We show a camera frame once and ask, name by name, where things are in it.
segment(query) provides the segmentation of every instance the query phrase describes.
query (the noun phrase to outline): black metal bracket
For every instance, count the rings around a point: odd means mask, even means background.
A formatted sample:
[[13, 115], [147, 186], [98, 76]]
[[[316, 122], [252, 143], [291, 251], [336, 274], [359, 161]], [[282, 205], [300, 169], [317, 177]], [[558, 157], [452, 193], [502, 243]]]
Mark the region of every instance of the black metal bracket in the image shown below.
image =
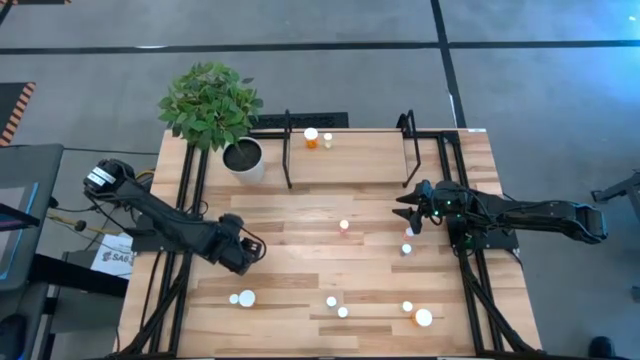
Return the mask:
[[407, 111], [407, 114], [400, 114], [400, 118], [396, 123], [396, 128], [402, 129], [402, 137], [403, 138], [413, 138], [413, 146], [416, 151], [416, 167], [413, 168], [411, 174], [407, 178], [407, 181], [402, 183], [402, 187], [406, 188], [413, 179], [413, 176], [416, 174], [420, 165], [422, 165], [422, 160], [420, 160], [420, 147], [418, 146], [418, 130], [416, 129], [416, 120], [413, 116], [413, 110]]
[[593, 201], [605, 204], [616, 196], [629, 197], [633, 211], [640, 221], [640, 172], [635, 172], [630, 178], [612, 185], [604, 190], [594, 190], [591, 192]]
[[284, 178], [287, 181], [287, 187], [293, 188], [291, 177], [289, 176], [289, 154], [291, 152], [291, 114], [289, 109], [284, 112], [285, 125], [283, 131], [280, 132], [250, 132], [249, 136], [254, 139], [282, 139], [282, 170], [284, 170]]
[[293, 185], [289, 177], [289, 154], [291, 153], [291, 116], [289, 110], [284, 112], [284, 116], [287, 122], [284, 128], [284, 141], [282, 141], [282, 169], [284, 170], [284, 177], [287, 179], [287, 187], [291, 189]]

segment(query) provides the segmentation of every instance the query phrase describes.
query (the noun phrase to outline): wooden table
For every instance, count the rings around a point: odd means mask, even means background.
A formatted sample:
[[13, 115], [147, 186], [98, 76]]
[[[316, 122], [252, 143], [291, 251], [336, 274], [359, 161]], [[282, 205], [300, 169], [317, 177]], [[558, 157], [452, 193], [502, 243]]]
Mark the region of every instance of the wooden table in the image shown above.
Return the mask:
[[[460, 138], [470, 186], [500, 194], [487, 133], [460, 130]], [[414, 252], [400, 256], [407, 222], [391, 213], [392, 208], [403, 207], [394, 199], [422, 179], [435, 183], [443, 177], [436, 141], [419, 141], [422, 166], [407, 189], [400, 184], [294, 184], [289, 190], [281, 166], [282, 140], [260, 140], [266, 161], [260, 186], [240, 185], [222, 166], [220, 154], [211, 154], [203, 194], [210, 205], [205, 217], [216, 219], [224, 212], [242, 216], [246, 227], [266, 241], [268, 253], [243, 277], [194, 259], [178, 355], [474, 354], [460, 269], [446, 227], [425, 221], [422, 234], [411, 240]], [[412, 142], [405, 142], [406, 166], [411, 170], [416, 157]], [[152, 193], [169, 204], [176, 202], [185, 149], [183, 140], [165, 133]], [[196, 154], [188, 199], [198, 158]], [[451, 149], [449, 159], [455, 169]], [[351, 223], [346, 236], [338, 233], [341, 219]], [[485, 254], [498, 308], [526, 342], [539, 348], [520, 266], [505, 251]], [[154, 258], [155, 254], [142, 254], [135, 260], [119, 327], [123, 344], [138, 331]], [[253, 308], [228, 303], [229, 295], [243, 289], [255, 291]], [[327, 308], [330, 295], [348, 307], [348, 318], [340, 319], [337, 311]], [[433, 324], [414, 326], [401, 311], [405, 300], [429, 309]], [[155, 304], [152, 296], [148, 313]], [[491, 348], [486, 315], [478, 306], [485, 347]], [[172, 313], [165, 318], [161, 350], [167, 348]]]

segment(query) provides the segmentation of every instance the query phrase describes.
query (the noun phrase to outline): cable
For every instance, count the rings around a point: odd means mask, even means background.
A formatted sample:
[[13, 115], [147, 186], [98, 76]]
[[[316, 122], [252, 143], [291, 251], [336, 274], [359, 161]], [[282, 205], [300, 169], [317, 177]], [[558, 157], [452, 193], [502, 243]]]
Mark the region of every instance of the cable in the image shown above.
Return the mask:
[[158, 261], [160, 260], [161, 252], [158, 251], [156, 259], [153, 261], [153, 267], [151, 268], [151, 278], [149, 279], [149, 286], [147, 287], [147, 295], [144, 298], [144, 307], [142, 308], [142, 317], [140, 318], [140, 331], [144, 327], [144, 320], [147, 317], [147, 307], [149, 306], [149, 297], [151, 296], [151, 288], [153, 287], [153, 280], [156, 276], [156, 269], [158, 268]]
[[[76, 234], [76, 235], [80, 236], [80, 237], [81, 237], [81, 238], [83, 238], [83, 239], [87, 239], [87, 240], [91, 241], [91, 243], [94, 243], [94, 240], [93, 240], [92, 238], [90, 238], [90, 237], [88, 237], [88, 236], [84, 236], [84, 235], [80, 234], [79, 232], [75, 231], [73, 228], [71, 228], [71, 226], [69, 226], [69, 225], [67, 225], [67, 224], [59, 223], [59, 222], [57, 222], [57, 221], [53, 221], [53, 223], [54, 223], [54, 224], [56, 224], [56, 225], [62, 226], [62, 227], [64, 227], [64, 228], [66, 228], [66, 229], [68, 229], [69, 231], [73, 232], [74, 234]], [[113, 250], [113, 251], [117, 251], [117, 252], [122, 252], [122, 251], [120, 251], [120, 250], [118, 250], [118, 249], [114, 249], [114, 248], [112, 248], [111, 246], [105, 245], [105, 244], [103, 244], [103, 243], [101, 243], [101, 242], [98, 242], [98, 243], [100, 244], [100, 246], [104, 246], [104, 247], [106, 247], [107, 249], [111, 249], [111, 250]]]
[[116, 326], [116, 351], [120, 352], [120, 333], [118, 332], [117, 326]]
[[[116, 211], [116, 207], [114, 206], [113, 209], [111, 209], [111, 211], [109, 212], [109, 216], [111, 216], [111, 214], [113, 214], [113, 212]], [[105, 226], [107, 226], [107, 224], [109, 223], [109, 217], [107, 217], [104, 220], [104, 223], [102, 224], [101, 229], [104, 229]], [[84, 251], [87, 251], [89, 249], [91, 249], [91, 246], [93, 246], [93, 244], [98, 240], [98, 238], [100, 237], [100, 234], [97, 233], [96, 236], [93, 237], [93, 239], [91, 240], [91, 242], [89, 243], [89, 245], [87, 245], [86, 248], [84, 248]]]
[[[47, 214], [47, 219], [73, 226], [74, 229], [78, 229], [78, 224], [81, 221], [81, 220], [80, 221], [76, 221], [74, 219], [65, 218], [65, 217], [58, 216], [58, 215], [51, 214], [51, 213]], [[88, 231], [93, 231], [95, 233], [104, 234], [104, 235], [119, 235], [120, 234], [119, 231], [115, 231], [115, 230], [106, 230], [104, 228], [96, 228], [96, 227], [93, 227], [93, 226], [86, 226], [86, 222], [84, 224], [82, 224], [82, 225], [83, 225], [82, 229], [79, 229], [79, 230], [76, 230], [76, 231], [82, 232], [84, 230], [88, 230]]]
[[[89, 201], [91, 201], [91, 202], [92, 202], [92, 203], [94, 203], [96, 206], [98, 206], [98, 204], [96, 203], [96, 201], [95, 201], [95, 200], [93, 200], [92, 198], [89, 198]], [[101, 208], [101, 207], [99, 207], [99, 206], [98, 206], [98, 211], [100, 211], [100, 212], [102, 213], [102, 215], [106, 216], [106, 217], [107, 217], [107, 219], [108, 219], [108, 220], [110, 220], [112, 223], [116, 224], [119, 228], [121, 228], [121, 229], [122, 229], [122, 231], [127, 231], [127, 229], [126, 229], [124, 226], [120, 225], [120, 223], [119, 223], [119, 222], [115, 221], [115, 220], [111, 217], [111, 214], [107, 214], [107, 213], [106, 213], [104, 210], [102, 210], [102, 208]]]
[[65, 209], [65, 208], [61, 208], [61, 207], [55, 207], [53, 209], [54, 210], [59, 210], [59, 211], [64, 211], [64, 212], [76, 212], [76, 213], [79, 213], [79, 212], [95, 211], [95, 210], [98, 209], [98, 206], [97, 205], [93, 205], [93, 206], [90, 206], [90, 207], [88, 207], [86, 209], [79, 209], [79, 210], [70, 210], [70, 209]]

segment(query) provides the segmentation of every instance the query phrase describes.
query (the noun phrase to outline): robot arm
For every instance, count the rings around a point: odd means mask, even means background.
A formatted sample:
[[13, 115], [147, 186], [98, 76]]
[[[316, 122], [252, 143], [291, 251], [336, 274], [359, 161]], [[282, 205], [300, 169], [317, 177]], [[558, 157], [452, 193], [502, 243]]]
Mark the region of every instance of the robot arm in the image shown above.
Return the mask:
[[198, 215], [178, 211], [149, 194], [134, 179], [134, 171], [119, 160], [102, 160], [83, 181], [84, 194], [91, 201], [122, 203], [140, 211], [153, 222], [164, 238], [182, 245], [207, 261], [220, 262], [230, 271], [243, 275], [260, 260], [262, 244], [240, 239], [244, 225], [236, 215], [225, 214], [219, 222], [203, 221]]
[[423, 217], [438, 224], [436, 219], [441, 221], [442, 216], [456, 216], [466, 222], [470, 231], [485, 234], [497, 228], [559, 232], [588, 244], [607, 238], [602, 213], [586, 204], [505, 200], [452, 181], [441, 181], [433, 188], [428, 180], [417, 184], [413, 193], [396, 200], [418, 206], [417, 210], [393, 210], [409, 220], [414, 234], [422, 230]]

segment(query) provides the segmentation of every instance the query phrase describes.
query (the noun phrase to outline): concrete floor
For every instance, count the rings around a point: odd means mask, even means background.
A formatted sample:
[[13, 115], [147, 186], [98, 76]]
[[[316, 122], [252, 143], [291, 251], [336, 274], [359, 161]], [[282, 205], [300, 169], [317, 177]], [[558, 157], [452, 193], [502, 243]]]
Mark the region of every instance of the concrete floor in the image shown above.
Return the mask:
[[[640, 37], [631, 0], [441, 0], [449, 41], [615, 40]], [[638, 18], [631, 21], [630, 16]], [[74, 0], [17, 6], [0, 47], [436, 41], [426, 0]], [[523, 200], [589, 202], [638, 168], [639, 48], [452, 50], [469, 127], [487, 128], [505, 192]], [[352, 127], [388, 127], [409, 108], [420, 127], [453, 127], [439, 50], [0, 56], [0, 82], [37, 90], [15, 143], [156, 152], [155, 104], [193, 62], [219, 60], [256, 78], [265, 113], [349, 112]], [[102, 157], [65, 152], [55, 189], [80, 208], [81, 181]], [[137, 168], [155, 156], [117, 155]], [[595, 335], [640, 357], [640, 230], [626, 199], [601, 206], [611, 236], [588, 246], [520, 232], [545, 350], [585, 355]], [[101, 224], [100, 218], [89, 218]], [[39, 251], [59, 256], [84, 239], [47, 225]], [[54, 358], [104, 355], [113, 329], [69, 335]], [[73, 341], [96, 344], [79, 353]]]

